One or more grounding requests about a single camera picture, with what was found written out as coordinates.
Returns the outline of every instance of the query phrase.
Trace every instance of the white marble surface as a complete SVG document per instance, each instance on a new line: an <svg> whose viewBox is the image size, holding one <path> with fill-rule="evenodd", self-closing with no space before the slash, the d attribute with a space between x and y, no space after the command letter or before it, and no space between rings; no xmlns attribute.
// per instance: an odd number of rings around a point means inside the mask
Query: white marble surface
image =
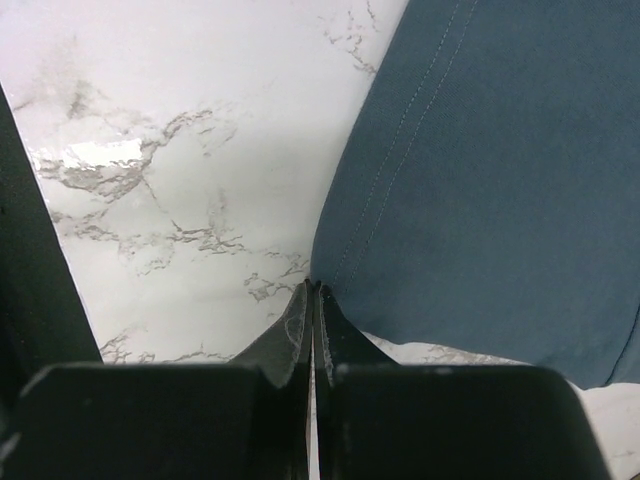
<svg viewBox="0 0 640 480"><path fill-rule="evenodd" d="M275 320L405 3L0 0L0 82L105 360L227 359ZM616 478L640 471L637 386L582 398Z"/></svg>

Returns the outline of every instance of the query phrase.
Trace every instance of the marble tabletop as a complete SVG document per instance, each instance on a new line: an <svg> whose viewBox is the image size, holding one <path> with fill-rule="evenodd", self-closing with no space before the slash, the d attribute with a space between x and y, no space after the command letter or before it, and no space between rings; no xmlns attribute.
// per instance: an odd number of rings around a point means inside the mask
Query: marble tabletop
<svg viewBox="0 0 640 480"><path fill-rule="evenodd" d="M277 318L405 4L0 0L0 82L106 361L226 360ZM581 393L620 479L636 387Z"/></svg>

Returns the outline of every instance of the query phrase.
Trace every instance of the blue fabric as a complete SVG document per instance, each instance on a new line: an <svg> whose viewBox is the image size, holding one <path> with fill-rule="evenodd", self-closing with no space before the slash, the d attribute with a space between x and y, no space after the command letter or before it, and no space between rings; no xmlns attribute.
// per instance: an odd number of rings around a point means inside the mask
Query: blue fabric
<svg viewBox="0 0 640 480"><path fill-rule="evenodd" d="M640 381L640 4L411 0L312 277L393 342Z"/></svg>

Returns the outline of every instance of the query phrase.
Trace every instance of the blue cloth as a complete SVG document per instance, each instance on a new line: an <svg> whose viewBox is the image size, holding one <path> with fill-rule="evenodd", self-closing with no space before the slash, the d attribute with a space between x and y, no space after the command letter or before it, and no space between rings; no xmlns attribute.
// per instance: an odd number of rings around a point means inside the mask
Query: blue cloth
<svg viewBox="0 0 640 480"><path fill-rule="evenodd" d="M639 116L636 0L411 0L312 277L393 342L639 382Z"/></svg>

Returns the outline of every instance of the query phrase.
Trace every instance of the marble countertop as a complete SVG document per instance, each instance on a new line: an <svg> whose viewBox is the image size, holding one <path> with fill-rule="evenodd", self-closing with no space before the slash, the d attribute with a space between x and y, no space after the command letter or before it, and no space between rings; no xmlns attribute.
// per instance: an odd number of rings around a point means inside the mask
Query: marble countertop
<svg viewBox="0 0 640 480"><path fill-rule="evenodd" d="M106 361L225 360L277 318L405 4L0 0L0 82ZM636 387L583 394L620 479Z"/></svg>

